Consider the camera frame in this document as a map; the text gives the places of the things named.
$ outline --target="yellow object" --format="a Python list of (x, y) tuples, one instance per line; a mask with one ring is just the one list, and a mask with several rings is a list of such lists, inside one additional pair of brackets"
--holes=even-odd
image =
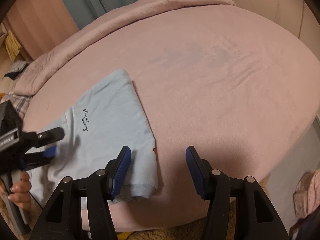
[(9, 58), (11, 61), (14, 61), (17, 55), (20, 53), (20, 50), (22, 49), (21, 44), (15, 36), (13, 36), (13, 33), (9, 31), (7, 37), (4, 40), (5, 47), (7, 49)]
[(129, 235), (131, 235), (132, 232), (123, 232), (118, 234), (118, 240), (127, 240)]

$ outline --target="metal screw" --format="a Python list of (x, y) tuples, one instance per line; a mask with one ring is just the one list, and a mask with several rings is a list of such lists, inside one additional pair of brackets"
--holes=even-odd
[(255, 181), (254, 177), (248, 176), (247, 181), (253, 183)]
[(211, 173), (212, 173), (213, 175), (218, 176), (218, 175), (221, 174), (221, 171), (214, 169), (214, 170), (211, 171)]
[(62, 179), (62, 181), (63, 181), (63, 183), (68, 183), (68, 182), (71, 181), (71, 177), (66, 176), (66, 177), (64, 177), (64, 178)]
[(106, 171), (104, 169), (101, 169), (101, 170), (97, 170), (97, 175), (98, 176), (102, 176), (106, 173)]

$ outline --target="pink blanket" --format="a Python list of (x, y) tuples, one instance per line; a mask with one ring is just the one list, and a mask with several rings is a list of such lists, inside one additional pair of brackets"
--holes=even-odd
[[(110, 207), (119, 231), (206, 215), (185, 162), (189, 145), (229, 176), (261, 180), (319, 107), (320, 63), (295, 36), (230, 0), (179, 1), (140, 0), (111, 11), (39, 58), (16, 87), (36, 93), (24, 125), (39, 130), (106, 75), (129, 73), (156, 138), (159, 188), (148, 200)], [(156, 15), (134, 17), (158, 6)], [(119, 17), (126, 26), (116, 25)]]

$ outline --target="gray floor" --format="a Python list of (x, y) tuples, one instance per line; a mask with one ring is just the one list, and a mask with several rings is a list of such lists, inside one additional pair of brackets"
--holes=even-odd
[(315, 121), (306, 135), (271, 172), (267, 183), (270, 199), (287, 231), (297, 222), (293, 193), (303, 174), (314, 171), (320, 161), (320, 128)]

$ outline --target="pink fitted sheet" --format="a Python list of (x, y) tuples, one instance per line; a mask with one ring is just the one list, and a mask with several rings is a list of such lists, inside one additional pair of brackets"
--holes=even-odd
[(319, 107), (320, 63), (301, 41), (252, 12), (208, 5), (134, 22), (90, 45), (36, 93), (25, 129), (45, 127), (120, 68), (156, 139), (159, 188), (148, 200), (110, 207), (117, 231), (206, 215), (208, 202), (196, 194), (185, 162), (189, 145), (229, 176), (261, 180)]

